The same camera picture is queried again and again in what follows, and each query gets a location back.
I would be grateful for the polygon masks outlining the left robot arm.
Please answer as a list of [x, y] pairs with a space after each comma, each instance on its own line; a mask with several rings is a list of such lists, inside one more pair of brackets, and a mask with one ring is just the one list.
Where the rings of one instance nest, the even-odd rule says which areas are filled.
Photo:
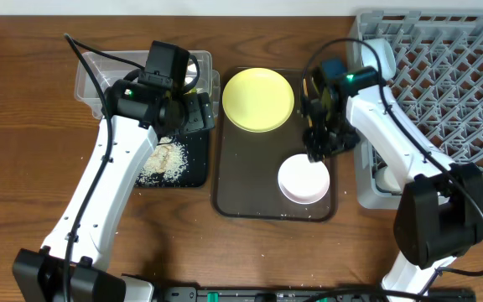
[[186, 80], [189, 65], [199, 63], [186, 49], [154, 41], [145, 64], [101, 88], [84, 44], [66, 40], [99, 96], [99, 132], [64, 214], [37, 252], [18, 252], [13, 276], [27, 301], [151, 301], [151, 282], [107, 269], [132, 188], [159, 140], [215, 126], [209, 95]]

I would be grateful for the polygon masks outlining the black waste tray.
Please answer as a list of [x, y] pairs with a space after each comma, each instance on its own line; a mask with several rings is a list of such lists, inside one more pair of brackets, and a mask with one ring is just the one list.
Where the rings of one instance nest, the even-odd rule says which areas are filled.
[[176, 185], [143, 187], [143, 188], [176, 188], [200, 187], [208, 176], [210, 132], [203, 131], [187, 135], [173, 136], [185, 145], [187, 150], [188, 167], [183, 173], [181, 181]]

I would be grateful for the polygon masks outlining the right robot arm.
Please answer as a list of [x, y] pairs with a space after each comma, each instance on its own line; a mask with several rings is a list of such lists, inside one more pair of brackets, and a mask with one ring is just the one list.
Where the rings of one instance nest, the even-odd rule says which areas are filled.
[[353, 149], [365, 137], [386, 162], [401, 198], [393, 225], [399, 254], [382, 288], [392, 300], [425, 298], [452, 262], [483, 240], [483, 180], [475, 164], [457, 164], [412, 124], [375, 65], [353, 72], [319, 66], [302, 75], [303, 142], [309, 159]]

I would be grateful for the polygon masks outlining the white pink bowl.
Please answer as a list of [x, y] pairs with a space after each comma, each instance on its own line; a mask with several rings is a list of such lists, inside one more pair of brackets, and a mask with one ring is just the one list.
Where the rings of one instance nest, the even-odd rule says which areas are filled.
[[310, 205], [327, 194], [330, 174], [323, 162], [310, 162], [306, 154], [295, 154], [279, 167], [278, 187], [292, 202]]

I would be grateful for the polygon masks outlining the white cup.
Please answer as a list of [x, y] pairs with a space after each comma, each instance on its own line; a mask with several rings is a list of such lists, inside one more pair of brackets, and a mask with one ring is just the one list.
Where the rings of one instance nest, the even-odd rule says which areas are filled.
[[397, 182], [396, 178], [394, 177], [392, 171], [389, 169], [388, 166], [379, 169], [375, 173], [374, 179], [376, 186], [380, 191], [386, 191], [396, 194], [402, 192], [399, 183]]

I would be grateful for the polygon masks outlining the light blue bowl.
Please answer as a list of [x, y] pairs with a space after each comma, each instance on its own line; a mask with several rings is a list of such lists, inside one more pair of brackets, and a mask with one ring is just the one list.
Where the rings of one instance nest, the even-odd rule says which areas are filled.
[[[381, 63], [383, 79], [391, 80], [396, 75], [396, 60], [391, 45], [385, 39], [368, 39], [365, 43], [375, 50]], [[363, 67], [378, 68], [376, 56], [364, 44], [361, 46], [361, 62]]]

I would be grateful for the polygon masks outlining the clear plastic bin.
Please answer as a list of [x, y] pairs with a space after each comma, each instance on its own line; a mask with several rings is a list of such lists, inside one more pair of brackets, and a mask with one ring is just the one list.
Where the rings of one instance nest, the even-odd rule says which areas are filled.
[[[145, 65], [148, 58], [147, 50], [107, 51], [107, 53], [140, 65]], [[191, 50], [190, 53], [198, 60], [200, 71], [195, 91], [197, 93], [207, 93], [210, 96], [213, 117], [217, 117], [221, 94], [220, 74], [217, 70], [212, 69], [211, 53], [205, 50]], [[112, 86], [117, 80], [122, 79], [130, 71], [136, 69], [135, 66], [111, 60], [92, 52], [85, 52], [82, 55], [103, 91], [107, 87]], [[92, 116], [95, 119], [100, 120], [102, 118], [100, 98], [81, 62], [78, 62], [74, 95], [78, 102], [83, 102], [91, 108]]]

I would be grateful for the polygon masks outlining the grey dishwasher rack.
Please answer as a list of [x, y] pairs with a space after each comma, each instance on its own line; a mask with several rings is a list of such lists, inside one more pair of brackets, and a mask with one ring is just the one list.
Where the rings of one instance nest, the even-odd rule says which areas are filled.
[[402, 110], [455, 162], [483, 173], [483, 12], [366, 10], [350, 35], [392, 46], [389, 85]]

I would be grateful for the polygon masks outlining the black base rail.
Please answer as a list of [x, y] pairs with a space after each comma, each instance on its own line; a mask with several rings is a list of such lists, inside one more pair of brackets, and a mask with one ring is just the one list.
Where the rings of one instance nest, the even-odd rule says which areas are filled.
[[[170, 287], [155, 289], [153, 302], [303, 302], [312, 296], [323, 294], [316, 290], [270, 289], [197, 289], [194, 287]], [[411, 301], [398, 297], [381, 297], [374, 294], [338, 294], [320, 299], [322, 302], [380, 302]]]

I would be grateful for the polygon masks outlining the rice food waste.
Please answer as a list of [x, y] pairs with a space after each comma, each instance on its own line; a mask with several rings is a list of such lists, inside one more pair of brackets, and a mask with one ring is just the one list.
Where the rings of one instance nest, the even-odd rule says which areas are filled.
[[159, 140], [136, 180], [137, 186], [156, 187], [176, 185], [187, 170], [187, 150], [177, 138]]

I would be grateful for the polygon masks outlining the left wooden chopstick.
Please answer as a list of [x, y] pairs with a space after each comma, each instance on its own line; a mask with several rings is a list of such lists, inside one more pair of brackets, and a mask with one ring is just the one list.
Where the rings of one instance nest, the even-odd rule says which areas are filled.
[[305, 78], [302, 79], [302, 97], [301, 97], [301, 101], [302, 101], [302, 107], [304, 109], [304, 111], [306, 111], [306, 107], [308, 105], [308, 89], [307, 89], [307, 81]]

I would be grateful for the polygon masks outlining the yellow plate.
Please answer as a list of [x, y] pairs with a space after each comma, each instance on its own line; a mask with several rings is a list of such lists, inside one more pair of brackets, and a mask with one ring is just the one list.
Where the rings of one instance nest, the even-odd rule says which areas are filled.
[[238, 128], [265, 133], [282, 126], [294, 106], [293, 88], [283, 75], [266, 68], [236, 73], [222, 94], [222, 107]]

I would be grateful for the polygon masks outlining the brown serving tray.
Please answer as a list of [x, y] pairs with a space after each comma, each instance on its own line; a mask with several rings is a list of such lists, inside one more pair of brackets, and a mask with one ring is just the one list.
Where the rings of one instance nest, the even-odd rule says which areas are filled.
[[286, 123], [265, 133], [235, 126], [220, 109], [216, 166], [211, 202], [223, 216], [235, 218], [322, 222], [336, 213], [336, 180], [324, 197], [302, 205], [288, 199], [278, 186], [281, 164], [292, 155], [306, 154], [302, 142], [305, 119], [293, 112]]

